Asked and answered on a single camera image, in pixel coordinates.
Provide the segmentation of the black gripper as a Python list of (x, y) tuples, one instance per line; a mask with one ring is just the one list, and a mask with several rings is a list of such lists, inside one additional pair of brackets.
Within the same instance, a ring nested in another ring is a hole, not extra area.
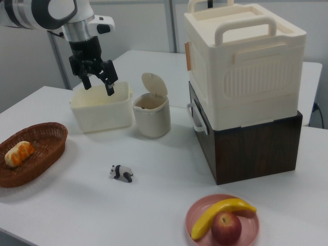
[(85, 90), (91, 86), (89, 74), (98, 74), (98, 78), (105, 84), (108, 96), (113, 95), (114, 84), (118, 76), (111, 60), (103, 61), (101, 47), (97, 36), (81, 42), (69, 42), (72, 56), (69, 57), (72, 72), (78, 76)]

